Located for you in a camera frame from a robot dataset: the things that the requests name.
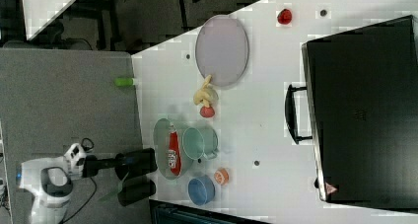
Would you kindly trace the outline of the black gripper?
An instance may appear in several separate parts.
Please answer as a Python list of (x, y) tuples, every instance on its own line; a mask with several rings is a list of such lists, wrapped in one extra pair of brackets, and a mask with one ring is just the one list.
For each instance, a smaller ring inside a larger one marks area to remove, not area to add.
[(158, 169), (155, 150), (147, 148), (124, 154), (118, 153), (114, 158), (108, 159), (98, 159), (94, 155), (89, 155), (85, 160), (82, 177), (94, 177), (99, 173), (99, 170), (103, 169), (114, 169), (120, 180), (153, 173)]

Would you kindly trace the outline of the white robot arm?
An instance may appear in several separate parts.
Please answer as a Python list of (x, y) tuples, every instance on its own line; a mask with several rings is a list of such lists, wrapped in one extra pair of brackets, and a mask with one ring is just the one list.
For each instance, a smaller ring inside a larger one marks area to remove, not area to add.
[(127, 206), (156, 192), (156, 185), (145, 178), (157, 170), (154, 149), (99, 159), (89, 155), (83, 145), (75, 143), (62, 156), (37, 158), (20, 164), (17, 186), (34, 197), (30, 224), (63, 224), (68, 219), (66, 214), (74, 182), (92, 178), (103, 169), (115, 170), (119, 178), (116, 188), (104, 199), (116, 196), (122, 206)]

